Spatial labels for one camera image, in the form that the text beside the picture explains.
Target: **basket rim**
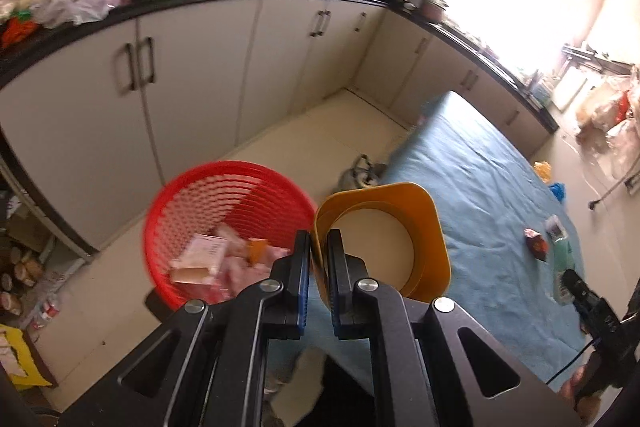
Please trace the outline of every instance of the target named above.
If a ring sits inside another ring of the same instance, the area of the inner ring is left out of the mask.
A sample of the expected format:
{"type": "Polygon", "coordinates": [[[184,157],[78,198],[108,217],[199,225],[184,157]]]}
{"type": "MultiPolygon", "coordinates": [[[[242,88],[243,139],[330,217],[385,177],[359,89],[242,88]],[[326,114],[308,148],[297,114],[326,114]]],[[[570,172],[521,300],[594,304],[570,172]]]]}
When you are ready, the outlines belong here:
{"type": "Polygon", "coordinates": [[[293,181],[273,169],[257,163],[240,160],[221,160],[218,162],[208,162],[183,172],[167,183],[154,198],[146,214],[143,231],[143,253],[146,270],[154,282],[156,292],[172,310],[177,310],[183,304],[184,298],[167,283],[166,276],[159,272],[154,262],[156,256],[153,250],[153,242],[158,220],[165,206],[169,201],[173,200],[174,196],[180,190],[198,180],[209,176],[224,174],[232,176],[252,176],[261,179],[261,181],[265,180],[260,177],[260,174],[267,174],[271,178],[271,181],[276,182],[277,185],[281,185],[294,199],[298,200],[301,206],[308,207],[310,217],[309,227],[311,228],[313,226],[313,219],[317,208],[316,203],[293,181]]]}

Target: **human hand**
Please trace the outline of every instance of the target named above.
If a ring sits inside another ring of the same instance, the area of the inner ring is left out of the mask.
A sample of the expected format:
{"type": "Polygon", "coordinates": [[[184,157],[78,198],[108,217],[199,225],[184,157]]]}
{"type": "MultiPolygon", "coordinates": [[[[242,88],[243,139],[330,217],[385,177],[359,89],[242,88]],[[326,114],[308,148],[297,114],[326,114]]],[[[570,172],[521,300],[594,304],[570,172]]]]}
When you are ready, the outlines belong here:
{"type": "MultiPolygon", "coordinates": [[[[579,367],[571,378],[567,380],[558,391],[560,398],[565,400],[567,404],[573,409],[575,404],[576,388],[580,384],[580,381],[584,378],[585,366],[579,367]]],[[[595,420],[600,410],[600,396],[587,396],[580,399],[576,412],[582,420],[584,425],[588,425],[595,420]]]]}

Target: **black countertop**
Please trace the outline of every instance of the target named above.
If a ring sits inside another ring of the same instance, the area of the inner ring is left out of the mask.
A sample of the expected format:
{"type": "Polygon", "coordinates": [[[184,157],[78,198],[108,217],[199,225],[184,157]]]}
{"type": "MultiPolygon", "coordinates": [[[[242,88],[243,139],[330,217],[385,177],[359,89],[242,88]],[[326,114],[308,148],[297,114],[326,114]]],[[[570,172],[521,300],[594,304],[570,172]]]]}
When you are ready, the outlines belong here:
{"type": "MultiPolygon", "coordinates": [[[[127,0],[125,4],[113,9],[106,19],[99,22],[85,23],[79,26],[73,26],[69,23],[50,30],[41,28],[24,42],[20,42],[0,54],[0,89],[30,66],[47,57],[47,55],[101,29],[148,13],[208,1],[213,0],[127,0]]],[[[388,0],[346,1],[386,6],[393,12],[398,13],[429,33],[437,36],[439,39],[444,40],[478,64],[478,66],[516,96],[520,100],[520,103],[536,117],[549,133],[558,130],[558,124],[546,109],[538,110],[529,102],[515,77],[506,69],[501,68],[499,64],[496,64],[489,58],[475,51],[471,45],[458,38],[452,32],[447,31],[446,27],[432,24],[418,14],[406,12],[406,10],[402,9],[400,3],[389,3],[388,0]]]]}

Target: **triangular cutout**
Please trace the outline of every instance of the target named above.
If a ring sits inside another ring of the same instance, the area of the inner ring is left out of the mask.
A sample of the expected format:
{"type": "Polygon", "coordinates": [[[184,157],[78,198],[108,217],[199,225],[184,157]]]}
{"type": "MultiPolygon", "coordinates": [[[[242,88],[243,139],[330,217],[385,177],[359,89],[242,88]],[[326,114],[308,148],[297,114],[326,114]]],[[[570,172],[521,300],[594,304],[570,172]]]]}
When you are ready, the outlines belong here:
{"type": "Polygon", "coordinates": [[[179,340],[179,331],[167,331],[120,379],[120,383],[143,396],[155,397],[160,391],[179,340]]]}
{"type": "Polygon", "coordinates": [[[458,336],[483,396],[494,397],[520,383],[519,375],[471,329],[460,328],[458,336]]]}

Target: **cabinet handle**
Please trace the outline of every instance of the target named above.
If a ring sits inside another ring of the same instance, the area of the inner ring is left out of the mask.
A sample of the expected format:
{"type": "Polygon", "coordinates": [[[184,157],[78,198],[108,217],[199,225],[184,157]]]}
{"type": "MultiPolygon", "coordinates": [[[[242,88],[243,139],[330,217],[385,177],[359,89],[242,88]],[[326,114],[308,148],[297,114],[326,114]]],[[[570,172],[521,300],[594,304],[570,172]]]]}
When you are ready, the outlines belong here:
{"type": "Polygon", "coordinates": [[[355,32],[359,32],[362,29],[362,25],[364,24],[364,21],[367,19],[367,14],[362,12],[360,14],[360,20],[358,21],[358,24],[356,25],[356,29],[354,29],[355,32]]]}
{"type": "Polygon", "coordinates": [[[326,24],[322,24],[322,29],[318,32],[318,37],[322,37],[324,35],[324,32],[327,31],[329,27],[329,22],[331,22],[331,12],[327,10],[324,12],[324,15],[326,15],[326,24]]]}
{"type": "Polygon", "coordinates": [[[425,39],[424,37],[420,39],[420,43],[418,44],[418,47],[415,49],[414,53],[416,55],[420,54],[420,52],[422,51],[422,46],[424,45],[424,43],[427,41],[427,39],[425,39]]]}
{"type": "Polygon", "coordinates": [[[146,78],[145,84],[155,84],[156,83],[156,60],[154,57],[154,39],[153,37],[147,37],[145,39],[146,45],[149,48],[149,67],[151,68],[151,73],[146,78]]]}
{"type": "Polygon", "coordinates": [[[316,27],[314,28],[314,30],[309,33],[310,37],[316,37],[320,34],[319,31],[320,26],[322,26],[322,20],[324,19],[324,12],[320,10],[318,13],[316,13],[316,15],[318,16],[318,20],[316,21],[316,27]]]}
{"type": "Polygon", "coordinates": [[[504,122],[504,124],[508,127],[510,126],[513,122],[516,121],[516,118],[519,117],[520,115],[520,110],[516,109],[513,114],[507,119],[506,122],[504,122]]]}
{"type": "Polygon", "coordinates": [[[133,44],[131,44],[131,42],[127,42],[124,45],[124,47],[127,50],[127,55],[129,56],[129,78],[131,79],[131,82],[129,84],[129,90],[135,91],[136,90],[136,73],[135,73],[135,66],[134,66],[134,60],[133,60],[133,44]]]}
{"type": "Polygon", "coordinates": [[[478,81],[478,78],[480,78],[480,75],[476,73],[474,75],[474,79],[469,83],[468,86],[466,86],[466,90],[471,91],[474,88],[474,86],[476,85],[476,82],[478,81]]]}
{"type": "Polygon", "coordinates": [[[471,70],[468,70],[465,73],[465,78],[462,79],[462,82],[460,82],[460,87],[466,88],[466,81],[468,81],[469,77],[471,76],[471,70]]]}

